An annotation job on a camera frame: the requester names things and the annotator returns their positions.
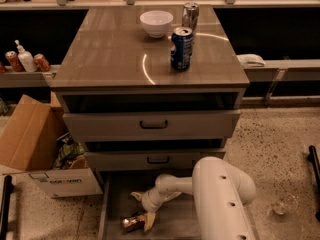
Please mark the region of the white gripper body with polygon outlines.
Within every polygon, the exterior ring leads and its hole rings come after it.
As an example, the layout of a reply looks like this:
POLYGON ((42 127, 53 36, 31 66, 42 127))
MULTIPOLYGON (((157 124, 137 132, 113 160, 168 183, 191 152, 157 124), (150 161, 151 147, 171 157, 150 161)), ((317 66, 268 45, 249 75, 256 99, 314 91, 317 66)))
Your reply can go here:
POLYGON ((141 203, 143 208, 150 213, 155 213, 168 201, 171 201, 181 195, 181 192, 160 192, 156 187, 142 194, 141 203))

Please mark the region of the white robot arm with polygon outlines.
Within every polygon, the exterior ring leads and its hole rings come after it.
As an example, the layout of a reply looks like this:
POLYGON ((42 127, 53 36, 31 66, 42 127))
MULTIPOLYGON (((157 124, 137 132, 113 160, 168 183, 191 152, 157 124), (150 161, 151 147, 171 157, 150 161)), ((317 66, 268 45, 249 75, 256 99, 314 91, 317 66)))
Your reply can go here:
POLYGON ((200 159, 190 177, 161 174, 153 188, 134 192, 145 210, 144 229, 151 229, 163 203, 183 193, 193 197, 202 240, 255 240, 244 210, 256 196, 255 183, 247 173, 216 157, 200 159))

